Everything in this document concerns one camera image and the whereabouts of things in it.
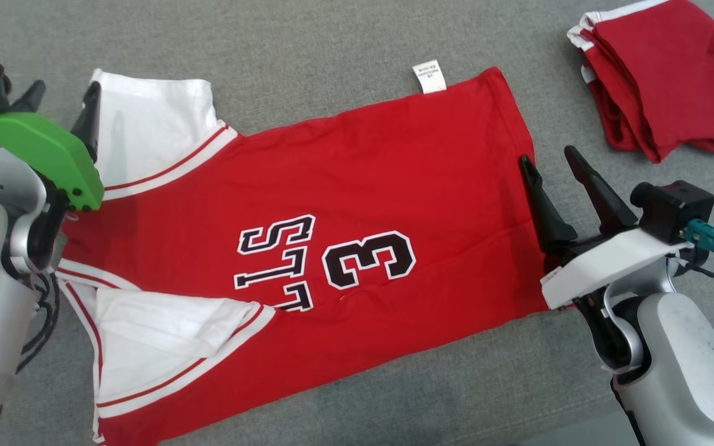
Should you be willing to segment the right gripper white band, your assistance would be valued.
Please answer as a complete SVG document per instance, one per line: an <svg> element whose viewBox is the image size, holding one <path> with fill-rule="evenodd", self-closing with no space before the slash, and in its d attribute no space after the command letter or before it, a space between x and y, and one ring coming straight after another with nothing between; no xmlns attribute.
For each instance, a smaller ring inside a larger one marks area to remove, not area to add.
<svg viewBox="0 0 714 446"><path fill-rule="evenodd" d="M607 286L667 254L694 246L690 241L669 245L643 229L634 229L638 223L637 215L590 166L579 150L567 145L564 155L573 177L583 185L592 202L599 218L600 234L622 234L600 243L542 277L542 294L550 310L564 307L576 297ZM543 178L530 156L519 158L519 170L541 251L553 252L577 240L575 229L563 220L544 191Z"/></svg>

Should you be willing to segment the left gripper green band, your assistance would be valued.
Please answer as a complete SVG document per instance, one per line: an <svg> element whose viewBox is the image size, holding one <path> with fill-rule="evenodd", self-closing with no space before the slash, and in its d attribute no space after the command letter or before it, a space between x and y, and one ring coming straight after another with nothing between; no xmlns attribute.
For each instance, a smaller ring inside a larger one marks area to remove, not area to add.
<svg viewBox="0 0 714 446"><path fill-rule="evenodd" d="M82 98L82 110L71 132L45 118L37 110L47 87L36 80L0 114L0 147L25 162L57 189L68 193L76 209L97 211L104 186L94 164L97 162L102 88L91 82Z"/></svg>

